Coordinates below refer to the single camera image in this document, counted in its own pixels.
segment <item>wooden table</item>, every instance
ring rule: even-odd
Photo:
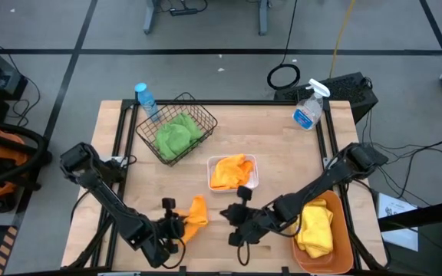
[[[271,234],[262,238],[258,245],[250,246],[249,265],[244,267],[239,264],[236,248],[228,245],[228,235],[234,228],[219,211],[230,203],[240,202],[240,199],[235,193],[219,194],[209,190],[206,161],[219,155],[255,155],[260,184],[253,192],[249,206],[260,208],[276,196],[299,190],[321,174],[315,131],[304,131],[294,122],[292,106],[213,105],[205,108],[218,120],[218,127],[212,136],[174,167],[161,164],[144,142],[138,136],[134,137],[132,154],[137,157],[137,163],[129,168],[124,202],[150,219],[158,219],[164,213],[161,208],[163,197],[175,198],[178,209],[188,210],[195,195],[204,195],[209,209],[209,224],[187,243],[182,265],[186,265],[188,271],[280,272],[283,266],[289,267],[291,272],[302,271],[292,257],[291,241]],[[91,141],[102,157],[110,156],[112,152],[119,114],[120,101],[102,101]],[[349,103],[331,102],[331,114],[339,149],[358,141]],[[125,148],[130,112],[127,116],[122,150]],[[140,109],[137,122],[144,118],[146,115]],[[332,156],[324,118],[322,123],[328,155]],[[356,234],[377,261],[384,265],[387,259],[369,191],[352,183],[348,198]],[[86,197],[78,206],[62,265],[69,265],[86,247],[97,230],[100,210],[101,206],[93,196]],[[108,242],[107,236],[102,244],[101,264],[104,264]],[[176,263],[179,256],[173,255],[167,264]],[[153,270],[141,251],[133,251],[120,237],[117,239],[113,269]]]

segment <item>white bowl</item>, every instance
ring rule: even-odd
[[[230,156],[213,156],[207,160],[207,186],[213,192],[236,192],[237,189],[227,189],[227,190],[216,190],[211,188],[211,177],[213,177],[214,170],[216,169],[216,164],[226,157]],[[257,160],[253,155],[246,154],[245,160],[252,161],[253,170],[250,172],[250,179],[245,184],[245,187],[250,189],[255,189],[259,185],[259,171],[257,169]]]

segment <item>black wire basket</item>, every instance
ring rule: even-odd
[[[166,158],[156,145],[158,130],[182,113],[192,118],[202,134],[199,134],[199,138],[191,140],[189,146],[185,150],[176,154],[173,158]],[[207,137],[213,134],[214,128],[217,124],[218,121],[216,118],[214,118],[206,108],[200,105],[191,94],[185,92],[140,123],[136,127],[136,133],[163,164],[173,166],[185,155],[195,149]]]

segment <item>black metal table frame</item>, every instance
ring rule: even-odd
[[[195,100],[195,101],[184,101],[183,104],[202,104],[202,105],[249,105],[249,106],[295,106],[296,103],[299,101],[297,99],[296,101],[292,100]],[[169,104],[171,100],[157,100],[158,105],[165,105]],[[137,114],[139,111],[139,103],[136,102],[136,100],[122,100],[122,104],[120,106],[120,115],[119,115],[119,121],[117,125],[116,135],[114,139],[114,146],[112,149],[112,156],[118,156],[120,152],[120,142],[122,140],[123,134],[124,134],[124,124],[127,116],[127,111],[129,109],[132,109],[131,111],[131,118],[130,118],[130,125],[128,127],[127,132],[127,141],[125,145],[124,150],[124,156],[130,156],[132,152],[132,145],[134,140],[134,129],[137,124]],[[333,124],[333,119],[330,111],[330,105],[328,104],[328,101],[325,102],[324,106],[325,111],[325,119],[328,127],[328,135],[330,138],[330,146],[331,146],[331,152],[332,155],[337,154],[338,152],[338,145],[337,145],[337,139],[335,137],[335,129]],[[321,155],[321,161],[322,161],[322,169],[325,167],[325,160],[327,159],[327,152],[325,147],[325,139],[323,135],[322,130],[322,124],[321,122],[318,122],[316,125],[316,133],[318,138],[318,148]],[[125,172],[125,177],[122,182],[118,183],[118,189],[117,189],[117,196],[120,199],[124,198],[124,190],[125,185],[127,182],[127,169]],[[351,210],[349,207],[349,201],[347,197],[347,193],[344,191],[343,185],[338,185],[339,192],[341,194],[341,201],[342,205],[344,207],[344,214],[345,214],[345,220],[348,224],[348,227],[350,229],[353,229],[353,223],[352,223],[352,217],[351,217]],[[100,227],[105,219],[107,217],[107,211],[102,207],[101,213],[100,213],[100,219],[98,222],[98,227]],[[117,245],[117,236],[118,236],[118,228],[117,225],[114,223],[112,225],[112,230],[110,234],[110,241],[108,244],[107,249],[107,255],[106,255],[106,261],[105,266],[103,267],[104,270],[110,271],[114,262],[114,256],[115,256],[115,248]],[[393,274],[389,271],[363,271],[361,268],[361,260],[359,257],[359,254],[357,253],[354,246],[352,246],[353,255],[354,255],[354,267],[347,273],[347,274],[353,274],[353,275],[385,275],[385,274]],[[101,244],[98,245],[94,253],[91,257],[91,267],[96,268],[98,267],[99,262],[99,256],[101,252]],[[264,272],[192,272],[189,273],[185,266],[180,266],[179,271],[141,271],[141,275],[169,275],[169,274],[175,274],[175,275],[187,275],[187,274],[195,274],[195,275],[221,275],[221,274],[228,274],[228,275],[310,275],[308,273],[291,273],[287,267],[282,267],[281,272],[273,272],[273,273],[264,273]]]

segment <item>spray bottle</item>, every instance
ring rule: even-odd
[[[313,89],[313,95],[306,100],[300,100],[292,118],[305,130],[312,129],[320,121],[323,110],[323,97],[330,96],[330,90],[314,79],[310,79],[306,90]]]

